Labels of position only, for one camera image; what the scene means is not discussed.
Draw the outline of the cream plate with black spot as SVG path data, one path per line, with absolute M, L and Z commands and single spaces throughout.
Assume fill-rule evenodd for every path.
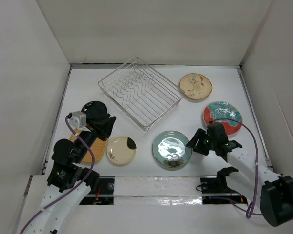
M 129 164 L 135 158 L 136 152 L 136 143 L 127 136 L 113 139 L 106 149 L 108 159 L 116 165 Z

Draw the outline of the light blue flower plate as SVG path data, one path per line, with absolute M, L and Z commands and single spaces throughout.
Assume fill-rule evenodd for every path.
M 186 147 L 189 139 L 178 131 L 164 131 L 152 143 L 153 157 L 165 168 L 184 167 L 192 156 L 192 149 Z

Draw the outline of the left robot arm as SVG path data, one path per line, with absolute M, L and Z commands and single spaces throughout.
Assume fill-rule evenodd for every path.
M 22 234 L 60 234 L 73 211 L 88 193 L 98 190 L 99 173 L 80 167 L 86 153 L 92 162 L 95 155 L 91 145 L 96 139 L 107 140 L 113 129 L 116 117 L 105 115 L 100 121 L 86 119 L 81 112 L 72 112 L 65 117 L 65 123 L 77 138 L 74 142 L 61 139 L 53 148 L 52 170 L 47 178 L 47 187 L 38 211 L 21 229 Z

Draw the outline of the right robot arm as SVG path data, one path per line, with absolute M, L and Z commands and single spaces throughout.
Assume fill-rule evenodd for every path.
M 216 186 L 222 192 L 235 190 L 250 200 L 246 218 L 255 207 L 273 227 L 293 220 L 293 178 L 271 171 L 251 157 L 242 145 L 229 140 L 222 123 L 211 121 L 206 130 L 198 129 L 186 144 L 194 152 L 207 156 L 214 151 L 230 166 L 217 173 Z

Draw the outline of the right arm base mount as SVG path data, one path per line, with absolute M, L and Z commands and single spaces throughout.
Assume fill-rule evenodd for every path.
M 230 204 L 231 200 L 236 204 L 248 204 L 247 199 L 237 191 L 222 186 L 217 177 L 201 177 L 196 190 L 201 192 L 204 205 Z

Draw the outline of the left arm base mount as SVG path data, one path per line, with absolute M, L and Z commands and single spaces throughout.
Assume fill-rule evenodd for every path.
M 92 190 L 80 202 L 80 205 L 113 205 L 115 177 L 100 177 L 96 190 Z

